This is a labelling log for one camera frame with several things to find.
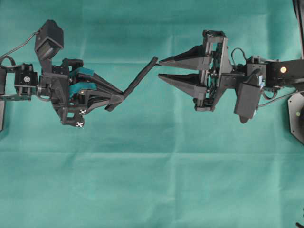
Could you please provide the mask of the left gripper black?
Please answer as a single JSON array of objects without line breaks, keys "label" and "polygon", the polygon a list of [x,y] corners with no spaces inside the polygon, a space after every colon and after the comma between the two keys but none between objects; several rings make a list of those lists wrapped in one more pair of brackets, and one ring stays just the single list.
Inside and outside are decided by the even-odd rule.
[{"label": "left gripper black", "polygon": [[124,100],[120,89],[82,66],[83,60],[65,58],[61,65],[51,64],[43,70],[39,79],[38,96],[49,98],[63,125],[83,127],[81,109],[93,110]]}]

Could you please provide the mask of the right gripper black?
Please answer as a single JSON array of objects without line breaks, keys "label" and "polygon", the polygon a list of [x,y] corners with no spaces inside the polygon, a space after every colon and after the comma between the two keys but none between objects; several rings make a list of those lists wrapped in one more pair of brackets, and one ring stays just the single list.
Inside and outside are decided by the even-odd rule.
[{"label": "right gripper black", "polygon": [[204,30],[203,43],[176,56],[159,61],[161,66],[198,70],[199,74],[158,74],[168,84],[194,98],[196,111],[214,111],[225,89],[223,74],[233,71],[228,57],[228,38],[223,31]]}]

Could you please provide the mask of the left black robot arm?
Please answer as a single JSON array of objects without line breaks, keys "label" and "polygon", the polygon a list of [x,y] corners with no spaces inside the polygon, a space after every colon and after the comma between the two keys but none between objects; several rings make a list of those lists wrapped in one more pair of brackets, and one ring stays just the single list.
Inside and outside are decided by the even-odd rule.
[{"label": "left black robot arm", "polygon": [[80,59],[67,59],[40,76],[32,64],[0,69],[0,100],[25,101],[35,95],[50,101],[63,125],[83,127],[84,116],[92,110],[107,109],[124,100],[121,90],[83,67]]}]

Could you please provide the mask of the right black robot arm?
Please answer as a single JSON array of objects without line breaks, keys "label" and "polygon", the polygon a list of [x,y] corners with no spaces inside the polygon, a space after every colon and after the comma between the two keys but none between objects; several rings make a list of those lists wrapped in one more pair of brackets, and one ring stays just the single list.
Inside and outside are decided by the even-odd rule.
[{"label": "right black robot arm", "polygon": [[235,113],[252,118],[263,90],[273,93],[284,86],[304,85],[302,59],[279,61],[250,57],[236,65],[228,57],[227,37],[222,31],[205,30],[202,45],[161,60],[159,65],[197,70],[197,74],[168,75],[159,78],[190,95],[197,111],[214,111],[227,89],[237,94]]}]

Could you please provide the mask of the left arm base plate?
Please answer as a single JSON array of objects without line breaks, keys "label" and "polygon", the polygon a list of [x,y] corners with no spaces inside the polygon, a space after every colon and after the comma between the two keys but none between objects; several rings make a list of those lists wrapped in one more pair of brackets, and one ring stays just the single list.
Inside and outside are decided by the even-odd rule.
[{"label": "left arm base plate", "polygon": [[5,101],[0,100],[0,131],[4,128]]}]

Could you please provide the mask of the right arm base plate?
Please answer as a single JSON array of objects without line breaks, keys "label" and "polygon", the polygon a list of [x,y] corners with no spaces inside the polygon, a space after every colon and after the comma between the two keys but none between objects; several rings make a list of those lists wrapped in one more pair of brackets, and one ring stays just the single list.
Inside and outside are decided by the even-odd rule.
[{"label": "right arm base plate", "polygon": [[291,134],[304,143],[304,97],[301,93],[288,99],[289,125]]}]

